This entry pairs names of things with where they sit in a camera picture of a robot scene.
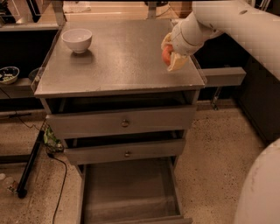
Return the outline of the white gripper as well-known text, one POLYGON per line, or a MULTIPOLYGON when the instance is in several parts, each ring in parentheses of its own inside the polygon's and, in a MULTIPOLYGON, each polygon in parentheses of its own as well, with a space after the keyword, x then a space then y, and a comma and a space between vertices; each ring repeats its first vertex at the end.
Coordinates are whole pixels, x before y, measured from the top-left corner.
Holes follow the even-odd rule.
POLYGON ((176 24, 172 32, 169 32, 165 35, 162 43, 161 49, 164 50, 172 49, 174 52, 171 54, 171 64, 168 66, 167 70, 177 71, 181 69, 184 64, 188 61, 188 55, 193 55, 196 53, 203 45, 192 45, 186 41, 183 37, 183 32, 181 31, 181 22, 176 24))

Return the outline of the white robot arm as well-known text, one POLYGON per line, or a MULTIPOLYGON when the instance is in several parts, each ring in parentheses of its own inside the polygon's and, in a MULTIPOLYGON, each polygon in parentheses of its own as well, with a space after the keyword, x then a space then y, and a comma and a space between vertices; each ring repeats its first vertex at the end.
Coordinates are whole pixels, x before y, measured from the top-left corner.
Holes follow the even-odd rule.
MULTIPOLYGON (((258 10, 245 0, 194 1, 161 44, 170 71, 180 69, 204 43, 226 33, 280 76, 279 16, 258 10)), ((280 138, 270 143, 252 164, 241 189, 234 224, 280 224, 280 138)))

